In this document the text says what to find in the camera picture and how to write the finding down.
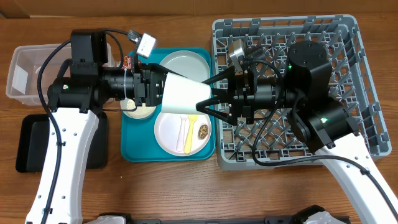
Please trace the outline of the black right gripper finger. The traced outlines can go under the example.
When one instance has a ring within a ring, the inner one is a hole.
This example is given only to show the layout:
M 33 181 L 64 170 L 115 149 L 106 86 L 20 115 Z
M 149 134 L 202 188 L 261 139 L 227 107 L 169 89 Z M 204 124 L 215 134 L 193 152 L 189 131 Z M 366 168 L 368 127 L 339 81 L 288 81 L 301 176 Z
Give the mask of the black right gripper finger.
M 215 96 L 215 97 L 198 102 L 196 104 L 196 110 L 198 112 L 207 114 L 209 116 L 212 116 L 214 118 L 217 118 L 221 121 L 224 121 L 228 124 L 233 125 L 233 117 L 231 115 L 210 108 L 210 106 L 227 103 L 227 102 L 228 101 L 225 98 L 223 98 L 221 96 Z
M 213 83 L 216 83 L 218 81 L 227 79 L 228 81 L 228 88 L 227 89 L 219 89 L 219 88 L 211 88 L 212 93 L 234 93 L 234 88 L 233 88 L 233 80 L 234 80 L 234 67 L 229 67 L 226 70 L 223 70 L 222 72 L 218 73 L 217 75 L 202 81 L 202 83 L 211 85 Z

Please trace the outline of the yellow plastic spoon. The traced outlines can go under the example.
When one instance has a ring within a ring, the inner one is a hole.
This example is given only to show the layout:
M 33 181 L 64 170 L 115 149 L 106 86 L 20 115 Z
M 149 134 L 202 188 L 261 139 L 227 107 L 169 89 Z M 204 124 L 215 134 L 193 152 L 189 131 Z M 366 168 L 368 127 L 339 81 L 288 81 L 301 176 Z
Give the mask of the yellow plastic spoon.
M 188 116 L 189 119 L 189 128 L 188 128 L 188 133 L 187 133 L 187 138 L 185 141 L 185 145 L 184 145 L 184 153 L 185 154 L 190 154 L 191 150 L 192 150 L 192 139 L 193 139 L 193 128 L 194 128 L 194 124 L 198 119 L 198 115 L 197 114 L 192 114 Z

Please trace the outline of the white paper cup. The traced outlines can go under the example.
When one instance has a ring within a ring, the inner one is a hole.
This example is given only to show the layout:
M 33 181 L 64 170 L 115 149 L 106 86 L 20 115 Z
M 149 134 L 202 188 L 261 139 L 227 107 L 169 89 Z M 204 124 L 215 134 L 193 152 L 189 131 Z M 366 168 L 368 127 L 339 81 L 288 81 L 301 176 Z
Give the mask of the white paper cup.
M 162 95 L 161 112 L 202 114 L 197 103 L 211 98 L 211 87 L 174 73 L 168 73 Z

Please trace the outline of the brown food scrap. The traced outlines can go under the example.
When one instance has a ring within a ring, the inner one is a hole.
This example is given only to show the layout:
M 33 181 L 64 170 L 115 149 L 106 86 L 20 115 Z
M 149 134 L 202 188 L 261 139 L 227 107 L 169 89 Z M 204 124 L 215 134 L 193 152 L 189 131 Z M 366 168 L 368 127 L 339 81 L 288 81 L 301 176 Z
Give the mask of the brown food scrap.
M 199 130 L 198 130 L 198 138 L 200 140 L 203 140 L 207 137 L 209 133 L 209 127 L 207 124 L 203 124 L 200 126 Z

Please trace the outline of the pink round plate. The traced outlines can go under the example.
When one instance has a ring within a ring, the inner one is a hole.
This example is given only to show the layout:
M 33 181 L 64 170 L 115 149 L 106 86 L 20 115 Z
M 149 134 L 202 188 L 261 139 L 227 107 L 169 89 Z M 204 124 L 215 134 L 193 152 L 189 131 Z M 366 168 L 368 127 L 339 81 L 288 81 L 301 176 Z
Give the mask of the pink round plate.
M 190 154 L 184 153 L 184 145 L 187 138 L 189 119 L 185 123 L 185 137 L 183 144 L 183 151 L 177 152 L 176 144 L 178 138 L 178 132 L 180 129 L 180 116 L 182 114 L 171 114 L 171 113 L 159 113 L 154 126 L 154 135 L 158 145 L 165 152 L 178 157 L 188 156 L 199 156 L 206 154 L 211 149 L 210 140 L 212 138 L 212 122 L 207 115 L 198 115 L 198 119 L 194 124 L 193 128 L 193 139 L 192 139 L 192 150 Z M 203 140 L 198 138 L 198 130 L 201 125 L 207 124 L 209 127 L 209 133 Z

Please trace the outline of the pink plastic fork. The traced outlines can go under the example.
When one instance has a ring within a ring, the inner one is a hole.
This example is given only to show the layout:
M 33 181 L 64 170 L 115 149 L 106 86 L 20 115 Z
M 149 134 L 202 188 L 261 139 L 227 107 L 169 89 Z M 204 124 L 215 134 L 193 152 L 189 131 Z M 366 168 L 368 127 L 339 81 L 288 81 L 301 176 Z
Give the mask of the pink plastic fork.
M 185 123 L 186 123 L 187 119 L 188 119 L 188 115 L 186 115 L 186 114 L 183 114 L 180 116 L 180 129 L 178 132 L 178 138 L 177 138 L 177 144 L 176 144 L 177 152 L 183 151 L 183 144 L 184 144 L 184 137 L 185 137 Z

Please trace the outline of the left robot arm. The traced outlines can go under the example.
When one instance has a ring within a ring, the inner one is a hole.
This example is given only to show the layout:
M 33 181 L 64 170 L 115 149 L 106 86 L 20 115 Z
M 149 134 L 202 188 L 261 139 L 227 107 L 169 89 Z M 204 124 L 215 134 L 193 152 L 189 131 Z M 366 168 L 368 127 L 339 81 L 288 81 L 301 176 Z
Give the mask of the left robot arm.
M 72 56 L 69 76 L 61 73 L 47 91 L 38 95 L 49 117 L 49 141 L 36 198 L 27 223 L 81 223 L 81 196 L 86 163 L 104 104 L 130 99 L 136 107 L 162 101 L 166 69 L 142 64 L 155 47 L 153 36 L 130 30 L 135 44 L 131 68 L 108 67 L 108 37 L 115 29 L 77 29 L 66 44 Z

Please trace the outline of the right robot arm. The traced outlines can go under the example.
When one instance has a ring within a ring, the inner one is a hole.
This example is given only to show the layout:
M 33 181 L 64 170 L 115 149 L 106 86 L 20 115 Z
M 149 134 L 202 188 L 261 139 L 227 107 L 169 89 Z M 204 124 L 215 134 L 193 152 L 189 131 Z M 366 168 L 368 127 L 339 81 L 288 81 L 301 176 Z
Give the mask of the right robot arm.
M 332 66 L 317 42 L 290 46 L 286 68 L 274 78 L 261 78 L 257 66 L 269 67 L 252 50 L 245 50 L 232 66 L 208 79 L 227 80 L 225 90 L 212 89 L 211 98 L 196 104 L 199 112 L 237 125 L 252 124 L 255 113 L 289 110 L 287 119 L 295 137 L 332 173 L 364 223 L 396 223 L 397 197 L 368 152 L 359 126 L 350 112 L 329 94 Z

